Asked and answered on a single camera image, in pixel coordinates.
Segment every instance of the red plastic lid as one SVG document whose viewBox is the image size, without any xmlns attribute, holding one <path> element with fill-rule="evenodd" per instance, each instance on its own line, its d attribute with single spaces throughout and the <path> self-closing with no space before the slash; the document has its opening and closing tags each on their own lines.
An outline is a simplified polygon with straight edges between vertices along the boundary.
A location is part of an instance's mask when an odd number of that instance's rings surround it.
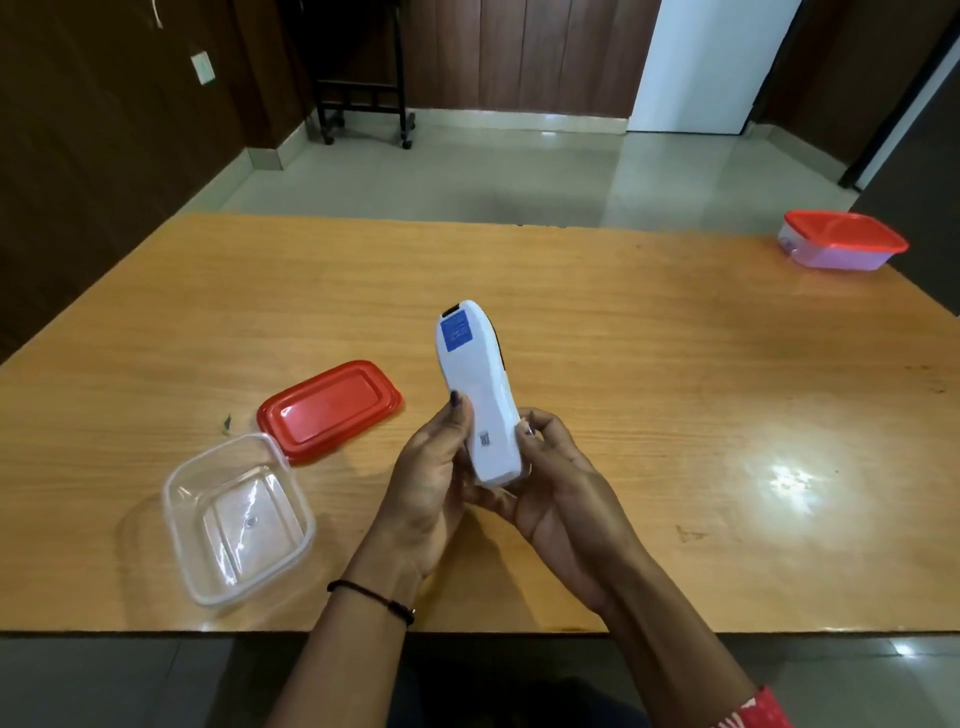
<svg viewBox="0 0 960 728">
<path fill-rule="evenodd" d="M 864 253 L 902 253 L 910 246 L 879 220 L 855 212 L 794 209 L 783 215 L 787 225 L 821 248 Z"/>
<path fill-rule="evenodd" d="M 256 423 L 299 465 L 340 447 L 402 402 L 375 364 L 349 361 L 273 395 L 256 411 Z"/>
</svg>

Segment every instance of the right hand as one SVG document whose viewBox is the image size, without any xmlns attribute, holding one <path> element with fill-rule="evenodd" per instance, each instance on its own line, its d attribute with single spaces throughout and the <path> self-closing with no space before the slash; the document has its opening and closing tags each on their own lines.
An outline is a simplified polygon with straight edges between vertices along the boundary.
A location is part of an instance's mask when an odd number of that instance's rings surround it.
<svg viewBox="0 0 960 728">
<path fill-rule="evenodd" d="M 577 449 L 564 423 L 542 410 L 519 411 L 516 440 L 530 476 L 508 488 L 467 486 L 464 500 L 516 526 L 564 586 L 604 617 L 615 608 L 612 580 L 644 553 L 643 546 L 610 483 Z"/>
</svg>

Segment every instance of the table surface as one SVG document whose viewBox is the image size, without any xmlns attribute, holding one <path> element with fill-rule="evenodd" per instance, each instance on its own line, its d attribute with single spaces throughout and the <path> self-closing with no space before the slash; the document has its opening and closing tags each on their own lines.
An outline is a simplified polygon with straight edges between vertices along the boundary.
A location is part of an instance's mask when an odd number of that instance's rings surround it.
<svg viewBox="0 0 960 728">
<path fill-rule="evenodd" d="M 0 630 L 310 628 L 444 402 L 433 329 L 466 298 L 715 630 L 960 629 L 960 325 L 894 270 L 806 270 L 772 238 L 188 215 L 0 367 Z M 406 402 L 298 468 L 307 559 L 193 604 L 164 479 L 357 358 Z M 418 607 L 421 630 L 603 628 L 482 512 Z"/>
</svg>

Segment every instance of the hand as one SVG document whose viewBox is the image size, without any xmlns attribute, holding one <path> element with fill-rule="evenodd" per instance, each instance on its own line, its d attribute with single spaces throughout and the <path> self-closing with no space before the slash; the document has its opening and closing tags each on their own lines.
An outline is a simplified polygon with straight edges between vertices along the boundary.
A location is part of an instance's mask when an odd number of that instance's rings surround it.
<svg viewBox="0 0 960 728">
<path fill-rule="evenodd" d="M 516 526 L 574 596 L 605 617 L 619 567 L 644 553 L 616 494 L 556 415 L 521 408 L 516 428 L 528 478 L 506 489 L 471 485 L 464 499 Z M 533 429 L 543 435 L 539 439 Z"/>
<path fill-rule="evenodd" d="M 472 424 L 470 401 L 452 392 L 450 402 L 414 433 L 396 459 L 387 493 L 350 563 L 348 578 L 383 581 L 397 578 L 400 571 L 409 573 L 407 584 L 419 583 L 437 566 L 463 516 L 463 487 L 472 480 L 462 450 Z"/>
</svg>

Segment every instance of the clear plastic container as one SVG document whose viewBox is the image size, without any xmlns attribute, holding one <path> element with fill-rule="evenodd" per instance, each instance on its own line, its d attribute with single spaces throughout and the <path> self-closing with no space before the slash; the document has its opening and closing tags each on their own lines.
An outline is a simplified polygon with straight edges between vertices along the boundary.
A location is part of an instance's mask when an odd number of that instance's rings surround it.
<svg viewBox="0 0 960 728">
<path fill-rule="evenodd" d="M 236 601 L 307 550 L 316 522 L 286 458 L 255 432 L 171 473 L 163 515 L 187 591 L 203 606 Z"/>
</svg>

